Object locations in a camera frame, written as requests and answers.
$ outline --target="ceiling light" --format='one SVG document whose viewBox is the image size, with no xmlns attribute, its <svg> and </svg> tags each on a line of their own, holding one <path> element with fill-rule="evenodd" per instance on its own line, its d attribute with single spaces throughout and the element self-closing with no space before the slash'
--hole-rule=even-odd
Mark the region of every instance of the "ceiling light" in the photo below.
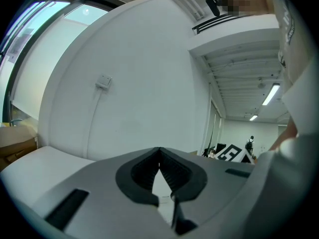
<svg viewBox="0 0 319 239">
<path fill-rule="evenodd" d="M 279 88 L 280 88 L 279 83 L 275 83 L 273 85 L 273 87 L 271 88 L 271 91 L 269 92 L 269 94 L 267 95 L 266 99 L 263 102 L 264 106 L 266 106 L 270 102 L 270 100 L 274 97 L 275 93 L 277 92 Z"/>
<path fill-rule="evenodd" d="M 252 117 L 251 117 L 251 119 L 250 119 L 250 121 L 253 121 L 255 118 L 257 118 L 258 117 L 258 115 L 253 115 Z"/>
</svg>

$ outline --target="person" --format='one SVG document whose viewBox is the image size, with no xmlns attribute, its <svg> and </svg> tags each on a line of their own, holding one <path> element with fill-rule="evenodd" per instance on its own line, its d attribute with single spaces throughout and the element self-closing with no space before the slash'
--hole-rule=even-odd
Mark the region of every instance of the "person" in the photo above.
<svg viewBox="0 0 319 239">
<path fill-rule="evenodd" d="M 253 142 L 254 142 L 254 136 L 252 135 L 250 139 L 247 140 L 245 149 L 249 152 L 251 156 L 253 156 Z"/>
<path fill-rule="evenodd" d="M 294 84 L 317 48 L 300 14 L 289 0 L 217 0 L 217 5 L 229 14 L 276 15 L 280 30 L 279 62 L 283 68 L 284 93 Z M 296 137 L 297 128 L 290 117 L 286 130 L 269 150 L 275 150 L 284 140 Z"/>
</svg>

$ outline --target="curved white wall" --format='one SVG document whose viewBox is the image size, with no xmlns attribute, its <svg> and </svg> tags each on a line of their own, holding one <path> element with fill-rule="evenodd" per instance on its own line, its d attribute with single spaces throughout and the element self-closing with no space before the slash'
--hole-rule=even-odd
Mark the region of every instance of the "curved white wall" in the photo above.
<svg viewBox="0 0 319 239">
<path fill-rule="evenodd" d="M 95 82 L 103 73 L 113 80 L 95 110 L 89 159 L 154 146 L 198 150 L 209 91 L 186 48 L 191 28 L 171 0 L 137 0 L 90 25 L 49 79 L 39 116 L 42 144 L 82 156 Z"/>
</svg>

